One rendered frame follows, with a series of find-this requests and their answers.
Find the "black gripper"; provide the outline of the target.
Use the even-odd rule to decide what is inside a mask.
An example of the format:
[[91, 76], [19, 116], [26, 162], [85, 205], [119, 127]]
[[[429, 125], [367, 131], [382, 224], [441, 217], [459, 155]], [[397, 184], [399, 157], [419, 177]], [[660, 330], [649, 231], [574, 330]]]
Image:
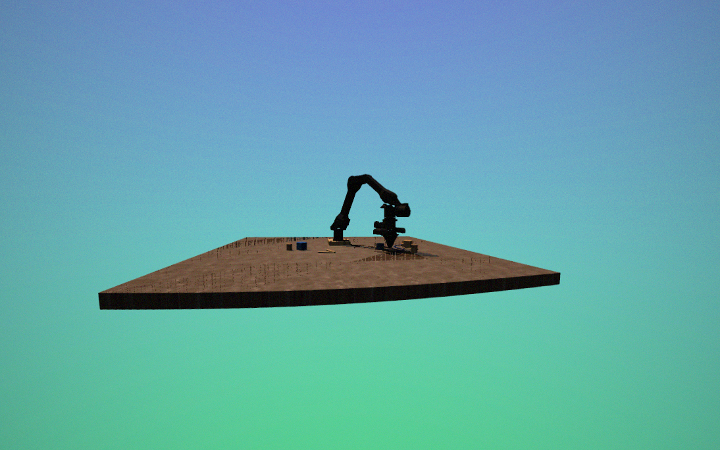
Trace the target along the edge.
[[382, 235], [385, 238], [386, 245], [392, 247], [399, 235], [397, 232], [404, 234], [405, 228], [396, 228], [396, 221], [398, 221], [396, 218], [384, 218], [382, 221], [384, 221], [384, 229], [375, 228], [373, 234]]

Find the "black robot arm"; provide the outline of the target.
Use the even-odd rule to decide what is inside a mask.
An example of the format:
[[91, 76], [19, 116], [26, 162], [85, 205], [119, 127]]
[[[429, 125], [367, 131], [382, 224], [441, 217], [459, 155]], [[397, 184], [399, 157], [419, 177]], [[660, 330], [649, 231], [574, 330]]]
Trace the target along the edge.
[[[355, 194], [361, 188], [361, 186], [366, 183], [368, 183], [371, 188], [373, 188], [378, 194], [380, 194], [380, 198], [381, 200], [383, 200], [383, 203], [389, 204], [383, 204], [383, 206], [380, 207], [384, 209], [385, 218], [395, 218], [396, 216], [397, 218], [409, 218], [409, 215], [411, 215], [411, 209], [409, 208], [409, 204], [400, 203], [398, 195], [395, 192], [390, 191], [389, 189], [386, 189], [384, 186], [382, 186], [380, 182], [376, 181], [372, 177], [372, 175], [362, 174], [357, 176], [350, 176], [348, 177], [347, 181], [347, 194], [344, 200], [344, 204], [342, 206], [342, 209], [340, 209], [340, 214], [335, 218], [334, 223], [331, 224], [330, 227], [330, 229], [334, 231], [334, 239], [332, 241], [344, 240], [343, 230], [346, 230], [348, 223], [350, 222], [350, 219], [348, 219], [348, 213], [352, 206]], [[393, 207], [392, 205], [395, 205], [395, 207]]]

